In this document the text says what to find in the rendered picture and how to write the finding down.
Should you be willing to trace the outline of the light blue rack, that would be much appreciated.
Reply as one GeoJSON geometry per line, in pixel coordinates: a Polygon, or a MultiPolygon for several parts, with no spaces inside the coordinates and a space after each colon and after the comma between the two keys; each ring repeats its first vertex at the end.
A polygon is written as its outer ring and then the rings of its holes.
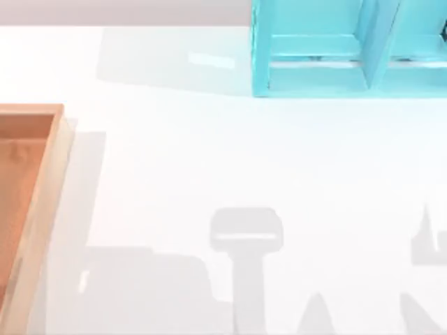
{"type": "Polygon", "coordinates": [[[251,0],[251,91],[447,98],[447,0],[251,0]]]}

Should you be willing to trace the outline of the shallow salmon-coloured box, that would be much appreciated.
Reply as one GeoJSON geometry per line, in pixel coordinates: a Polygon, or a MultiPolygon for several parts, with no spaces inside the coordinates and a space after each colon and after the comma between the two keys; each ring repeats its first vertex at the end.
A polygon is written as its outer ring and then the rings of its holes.
{"type": "Polygon", "coordinates": [[[56,103],[0,103],[0,335],[26,335],[74,127],[56,103]]]}

